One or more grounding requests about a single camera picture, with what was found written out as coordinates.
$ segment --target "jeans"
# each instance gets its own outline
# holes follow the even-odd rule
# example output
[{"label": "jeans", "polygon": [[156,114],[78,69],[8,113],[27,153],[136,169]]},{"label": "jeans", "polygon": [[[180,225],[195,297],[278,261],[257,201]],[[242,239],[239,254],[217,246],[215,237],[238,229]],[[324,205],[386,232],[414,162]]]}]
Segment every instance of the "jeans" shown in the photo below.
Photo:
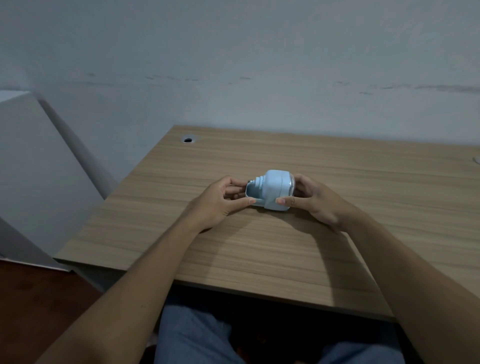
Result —
[{"label": "jeans", "polygon": [[[233,350],[230,324],[174,290],[158,331],[155,364],[244,363]],[[404,363],[393,324],[378,322],[378,342],[341,341],[323,347],[319,364]]]}]

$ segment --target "left hand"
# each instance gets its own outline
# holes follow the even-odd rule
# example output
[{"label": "left hand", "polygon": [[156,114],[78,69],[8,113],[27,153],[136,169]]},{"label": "left hand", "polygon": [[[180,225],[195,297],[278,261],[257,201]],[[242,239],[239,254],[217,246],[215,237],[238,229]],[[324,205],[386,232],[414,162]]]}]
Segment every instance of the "left hand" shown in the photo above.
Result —
[{"label": "left hand", "polygon": [[252,197],[241,197],[247,182],[225,176],[213,182],[187,206],[180,218],[201,232],[218,225],[229,213],[254,204]]}]

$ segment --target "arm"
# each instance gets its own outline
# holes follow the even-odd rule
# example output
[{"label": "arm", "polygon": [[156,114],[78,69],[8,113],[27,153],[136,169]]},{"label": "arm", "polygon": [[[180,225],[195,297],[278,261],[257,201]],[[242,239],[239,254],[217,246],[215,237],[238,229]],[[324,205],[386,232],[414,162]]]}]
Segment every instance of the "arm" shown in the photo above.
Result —
[{"label": "arm", "polygon": [[211,184],[38,363],[138,363],[190,243],[230,212],[255,202],[239,198],[246,184],[229,176]]},{"label": "arm", "polygon": [[426,363],[480,362],[479,298],[324,184],[303,175],[295,180],[299,197],[282,197],[277,203],[308,210],[350,236]]}]

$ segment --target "desk surface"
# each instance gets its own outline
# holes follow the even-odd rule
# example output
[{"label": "desk surface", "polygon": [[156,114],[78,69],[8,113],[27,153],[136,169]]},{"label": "desk surface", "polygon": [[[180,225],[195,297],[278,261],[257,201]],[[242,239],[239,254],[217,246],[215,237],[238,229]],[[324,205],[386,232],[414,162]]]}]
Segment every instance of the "desk surface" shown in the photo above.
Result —
[{"label": "desk surface", "polygon": [[[184,134],[195,143],[180,141]],[[209,183],[269,169],[323,181],[480,295],[480,147],[175,126],[56,258],[127,269]],[[301,211],[251,207],[200,234],[176,278],[391,316],[352,242]]]}]

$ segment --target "plastic container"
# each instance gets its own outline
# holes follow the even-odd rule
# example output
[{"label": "plastic container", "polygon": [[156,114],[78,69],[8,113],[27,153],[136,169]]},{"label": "plastic container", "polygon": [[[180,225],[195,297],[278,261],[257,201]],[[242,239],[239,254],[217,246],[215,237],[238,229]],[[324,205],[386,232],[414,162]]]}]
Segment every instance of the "plastic container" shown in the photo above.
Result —
[{"label": "plastic container", "polygon": [[278,197],[292,196],[295,190],[295,179],[286,170],[268,170],[264,176],[251,180],[247,184],[245,195],[257,200],[254,206],[262,206],[269,210],[286,211],[288,206],[275,202]]}]

